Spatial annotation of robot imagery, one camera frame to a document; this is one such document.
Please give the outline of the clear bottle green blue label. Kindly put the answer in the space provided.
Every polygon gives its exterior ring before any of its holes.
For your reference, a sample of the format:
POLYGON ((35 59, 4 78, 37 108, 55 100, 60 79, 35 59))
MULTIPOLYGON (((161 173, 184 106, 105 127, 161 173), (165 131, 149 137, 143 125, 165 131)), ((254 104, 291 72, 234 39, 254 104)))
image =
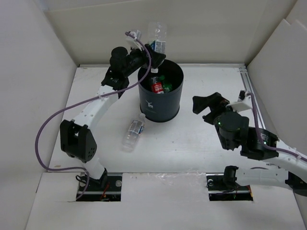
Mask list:
MULTIPOLYGON (((165 54, 167 25, 162 22, 150 22, 148 24, 148 44, 151 48, 165 54)), ((151 73, 158 73, 157 69, 151 69, 151 73)))

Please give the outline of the clear bottle red label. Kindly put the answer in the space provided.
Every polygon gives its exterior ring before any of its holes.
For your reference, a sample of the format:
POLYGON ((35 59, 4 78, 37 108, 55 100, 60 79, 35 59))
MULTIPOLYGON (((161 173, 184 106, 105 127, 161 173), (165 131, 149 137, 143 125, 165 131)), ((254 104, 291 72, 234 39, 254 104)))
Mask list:
POLYGON ((162 82, 159 80, 158 76, 150 77, 149 79, 151 91, 156 94, 163 94, 164 89, 162 86, 162 82))

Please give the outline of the green plastic bottle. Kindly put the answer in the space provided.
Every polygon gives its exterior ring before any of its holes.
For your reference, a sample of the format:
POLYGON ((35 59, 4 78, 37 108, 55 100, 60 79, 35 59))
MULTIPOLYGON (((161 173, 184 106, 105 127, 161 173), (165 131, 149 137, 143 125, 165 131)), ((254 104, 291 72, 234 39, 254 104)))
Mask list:
POLYGON ((164 93, 168 93, 173 90, 172 84, 165 78, 164 75, 161 75, 159 80, 161 81, 164 93))

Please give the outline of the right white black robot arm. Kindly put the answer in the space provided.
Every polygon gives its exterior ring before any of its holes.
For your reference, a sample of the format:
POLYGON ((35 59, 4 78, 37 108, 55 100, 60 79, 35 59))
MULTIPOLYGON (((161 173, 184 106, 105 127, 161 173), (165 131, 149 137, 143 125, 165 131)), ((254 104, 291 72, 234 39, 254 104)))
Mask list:
POLYGON ((224 150, 240 148, 240 155, 251 160, 274 165, 274 169, 255 167, 243 169, 226 166, 222 175, 208 175, 207 188, 218 195, 235 193, 242 187, 266 185, 292 190, 307 195, 307 157, 287 146, 274 133, 260 128, 255 96, 242 90, 238 101, 229 102, 220 93, 193 96, 192 111, 199 114, 209 108, 202 118, 213 125, 224 150))

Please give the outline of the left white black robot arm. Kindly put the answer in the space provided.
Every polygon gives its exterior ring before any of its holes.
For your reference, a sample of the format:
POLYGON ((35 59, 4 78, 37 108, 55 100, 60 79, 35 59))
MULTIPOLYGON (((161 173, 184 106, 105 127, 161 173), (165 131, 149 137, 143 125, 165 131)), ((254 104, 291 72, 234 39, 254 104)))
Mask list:
POLYGON ((102 190, 107 184, 107 170, 95 155, 97 144, 92 134, 100 119, 128 88, 128 77, 140 67, 148 70, 158 68, 166 55, 155 52, 150 45, 145 49, 116 47, 111 52, 110 67, 101 82, 97 98, 72 120, 63 120, 60 124, 60 147, 69 157, 77 158, 90 174, 90 184, 96 190, 102 190))

